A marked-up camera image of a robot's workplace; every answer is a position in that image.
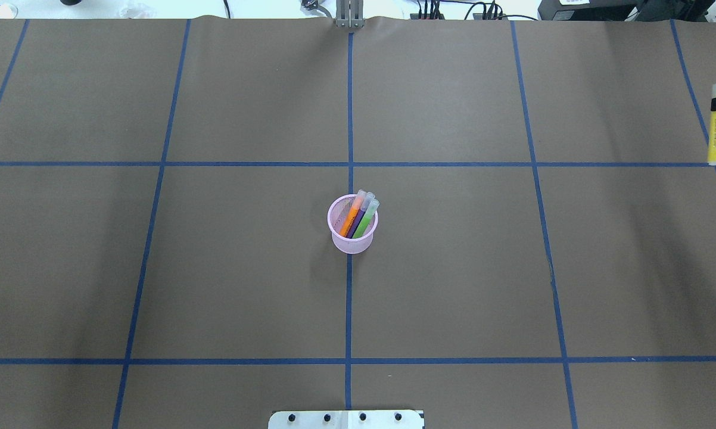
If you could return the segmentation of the green highlighter pen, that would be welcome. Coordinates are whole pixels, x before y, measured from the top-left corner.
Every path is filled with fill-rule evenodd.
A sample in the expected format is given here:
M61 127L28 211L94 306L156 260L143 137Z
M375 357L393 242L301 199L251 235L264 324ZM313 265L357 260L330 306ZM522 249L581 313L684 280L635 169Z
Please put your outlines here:
M364 236L366 229L369 227L369 224L379 207L379 204L380 202L377 199L372 199L372 201L370 201L363 214L363 217L361 217L360 223L356 225L355 231L352 236L353 239L359 239L360 237Z

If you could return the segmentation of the purple highlighter pen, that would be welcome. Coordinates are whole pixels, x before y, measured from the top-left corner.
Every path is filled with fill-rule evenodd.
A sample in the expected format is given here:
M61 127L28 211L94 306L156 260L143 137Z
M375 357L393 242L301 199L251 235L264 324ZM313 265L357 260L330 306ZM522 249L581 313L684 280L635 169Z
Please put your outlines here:
M360 209L360 213L358 214L358 217L356 217L355 222L353 223L353 226L350 230L350 233L352 234L352 236L355 231L356 225L358 223L360 223L361 217L363 217L363 214L364 214L367 206L369 205L370 201L372 201L372 199L374 199L374 198L375 198L375 194L373 192L366 192L366 198L363 201L363 204Z

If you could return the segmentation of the orange highlighter pen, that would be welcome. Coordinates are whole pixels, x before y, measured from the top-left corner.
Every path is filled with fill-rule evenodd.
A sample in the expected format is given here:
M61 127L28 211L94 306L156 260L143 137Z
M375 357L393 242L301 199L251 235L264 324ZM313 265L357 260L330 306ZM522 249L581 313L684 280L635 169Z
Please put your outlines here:
M345 221L341 227L340 234L342 237L352 237L350 230L353 226L353 223L355 222L356 217L358 217L358 214L360 213L360 209L365 198L366 192L362 189L358 190L358 192L354 196L348 215L345 218Z

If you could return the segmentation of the pink mesh pen holder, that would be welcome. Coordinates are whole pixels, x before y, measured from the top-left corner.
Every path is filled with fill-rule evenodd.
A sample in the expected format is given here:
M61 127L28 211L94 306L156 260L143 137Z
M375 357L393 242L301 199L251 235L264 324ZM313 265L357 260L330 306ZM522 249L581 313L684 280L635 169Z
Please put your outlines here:
M327 226L331 234L331 241L337 250L345 254L358 254L367 250L373 242L375 230L379 225L379 211L376 211L361 237L344 237L341 229L344 221L347 220L353 199L356 194L343 195L333 201L327 211Z

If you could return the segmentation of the aluminium frame post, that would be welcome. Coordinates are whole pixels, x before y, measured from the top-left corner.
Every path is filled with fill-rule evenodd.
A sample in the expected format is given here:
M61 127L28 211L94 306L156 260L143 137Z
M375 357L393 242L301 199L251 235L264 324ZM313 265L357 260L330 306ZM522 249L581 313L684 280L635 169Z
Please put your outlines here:
M337 0L335 1L334 21L338 28L362 28L365 25L363 0Z

